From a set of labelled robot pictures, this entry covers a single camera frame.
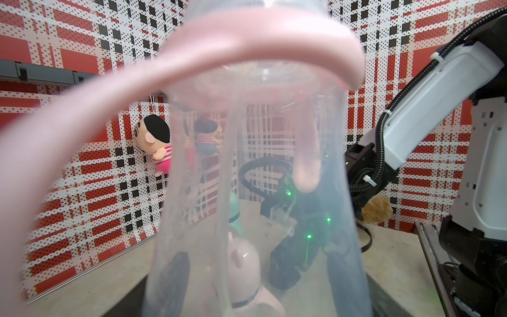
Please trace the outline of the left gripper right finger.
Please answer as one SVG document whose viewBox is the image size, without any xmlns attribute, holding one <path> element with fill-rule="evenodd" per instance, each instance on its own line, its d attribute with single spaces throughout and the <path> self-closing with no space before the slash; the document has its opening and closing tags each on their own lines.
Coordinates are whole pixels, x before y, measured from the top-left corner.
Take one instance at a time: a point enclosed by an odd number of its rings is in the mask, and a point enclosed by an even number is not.
<svg viewBox="0 0 507 317">
<path fill-rule="evenodd" d="M 338 316 L 372 316 L 367 277 L 357 252 L 330 252 L 327 275 Z"/>
</svg>

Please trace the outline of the pink bottle handle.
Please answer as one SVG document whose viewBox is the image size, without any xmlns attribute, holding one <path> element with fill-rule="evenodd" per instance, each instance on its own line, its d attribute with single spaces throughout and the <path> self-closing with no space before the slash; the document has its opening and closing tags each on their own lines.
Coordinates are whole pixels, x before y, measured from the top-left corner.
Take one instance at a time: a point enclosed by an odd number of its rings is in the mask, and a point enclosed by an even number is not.
<svg viewBox="0 0 507 317">
<path fill-rule="evenodd" d="M 248 304 L 233 309 L 235 316 L 286 316 L 280 301 L 265 287 Z"/>
<path fill-rule="evenodd" d="M 1 134 L 1 315 L 28 316 L 18 288 L 26 236 L 47 188 L 63 165 L 113 115 L 199 73 L 250 60 L 307 63 L 348 90 L 364 81 L 364 52 L 346 26 L 291 7 L 242 7 L 186 22 L 159 55 L 97 76 Z"/>
</svg>

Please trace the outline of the pink bottle cap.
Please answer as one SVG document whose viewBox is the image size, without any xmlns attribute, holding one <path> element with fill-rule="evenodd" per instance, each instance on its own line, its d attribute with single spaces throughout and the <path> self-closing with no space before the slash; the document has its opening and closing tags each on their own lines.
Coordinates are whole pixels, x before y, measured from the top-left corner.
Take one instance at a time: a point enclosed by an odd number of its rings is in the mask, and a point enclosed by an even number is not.
<svg viewBox="0 0 507 317">
<path fill-rule="evenodd" d="M 261 287 L 260 255 L 256 247 L 240 236 L 228 233 L 228 289 L 234 309 L 246 306 Z"/>
</svg>

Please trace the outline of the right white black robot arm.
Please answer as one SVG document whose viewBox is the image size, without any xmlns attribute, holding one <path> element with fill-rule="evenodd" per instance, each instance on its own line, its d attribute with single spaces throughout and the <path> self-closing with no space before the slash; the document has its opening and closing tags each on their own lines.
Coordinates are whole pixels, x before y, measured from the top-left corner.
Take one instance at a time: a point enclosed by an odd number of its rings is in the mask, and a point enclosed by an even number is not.
<svg viewBox="0 0 507 317">
<path fill-rule="evenodd" d="M 359 35 L 367 76 L 348 97 L 355 218 L 383 194 L 388 226 L 424 245 L 452 316 L 506 315 L 506 2 L 367 1 L 332 10 Z"/>
</svg>

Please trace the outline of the mint green bottle cap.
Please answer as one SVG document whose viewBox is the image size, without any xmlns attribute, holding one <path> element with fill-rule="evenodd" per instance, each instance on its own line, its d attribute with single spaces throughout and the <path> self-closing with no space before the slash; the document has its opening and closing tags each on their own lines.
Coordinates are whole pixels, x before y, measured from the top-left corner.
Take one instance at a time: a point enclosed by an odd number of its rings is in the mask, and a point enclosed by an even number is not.
<svg viewBox="0 0 507 317">
<path fill-rule="evenodd" d="M 240 222 L 240 202 L 238 196 L 231 192 L 229 200 L 229 219 L 228 224 L 231 229 L 236 231 L 240 236 L 244 235 L 244 229 Z"/>
</svg>

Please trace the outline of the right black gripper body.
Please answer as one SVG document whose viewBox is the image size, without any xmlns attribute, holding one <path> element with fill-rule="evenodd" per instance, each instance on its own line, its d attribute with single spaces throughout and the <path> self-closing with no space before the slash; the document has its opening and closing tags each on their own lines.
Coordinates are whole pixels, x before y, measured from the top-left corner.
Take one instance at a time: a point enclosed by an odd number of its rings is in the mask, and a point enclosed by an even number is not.
<svg viewBox="0 0 507 317">
<path fill-rule="evenodd" d="M 330 281 L 340 273 L 355 273 L 353 224 L 345 215 L 348 207 L 340 190 L 339 181 L 325 174 L 318 187 L 305 194 L 285 174 L 276 193 L 260 193 L 261 215 L 282 234 L 269 255 L 268 281 L 273 288 L 293 288 L 319 253 L 329 257 Z"/>
</svg>

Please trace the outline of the clear baby bottle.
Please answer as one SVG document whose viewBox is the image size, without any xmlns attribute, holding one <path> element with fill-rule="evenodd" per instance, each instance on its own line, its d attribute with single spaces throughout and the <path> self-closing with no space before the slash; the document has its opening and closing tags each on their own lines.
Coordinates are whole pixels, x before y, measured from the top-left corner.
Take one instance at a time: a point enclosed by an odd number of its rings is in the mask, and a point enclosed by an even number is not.
<svg viewBox="0 0 507 317">
<path fill-rule="evenodd" d="M 333 20 L 326 1 L 196 1 L 188 6 L 185 23 L 242 7 L 291 7 Z M 250 60 L 199 73 L 163 91 L 170 99 L 172 163 L 141 315 L 154 316 L 163 269 L 178 252 L 187 252 L 190 277 L 180 316 L 235 316 L 227 274 L 228 233 L 240 236 L 228 224 L 234 192 L 244 229 L 240 237 L 260 255 L 260 289 L 280 301 L 286 316 L 338 316 L 324 253 L 293 288 L 280 291 L 269 284 L 269 255 L 282 234 L 261 215 L 260 193 L 276 193 L 288 174 L 307 194 L 323 175 L 332 174 L 341 185 L 362 262 L 343 148 L 349 90 L 334 74 L 307 63 Z M 219 154 L 198 155 L 194 124 L 199 117 L 221 127 Z"/>
</svg>

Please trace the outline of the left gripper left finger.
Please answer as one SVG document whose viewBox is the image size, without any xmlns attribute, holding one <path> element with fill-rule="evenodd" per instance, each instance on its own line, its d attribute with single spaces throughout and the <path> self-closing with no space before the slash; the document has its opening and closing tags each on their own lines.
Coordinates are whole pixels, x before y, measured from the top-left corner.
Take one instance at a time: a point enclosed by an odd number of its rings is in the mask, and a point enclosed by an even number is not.
<svg viewBox="0 0 507 317">
<path fill-rule="evenodd" d="M 190 257 L 178 252 L 161 273 L 153 304 L 154 316 L 180 316 L 190 277 Z"/>
</svg>

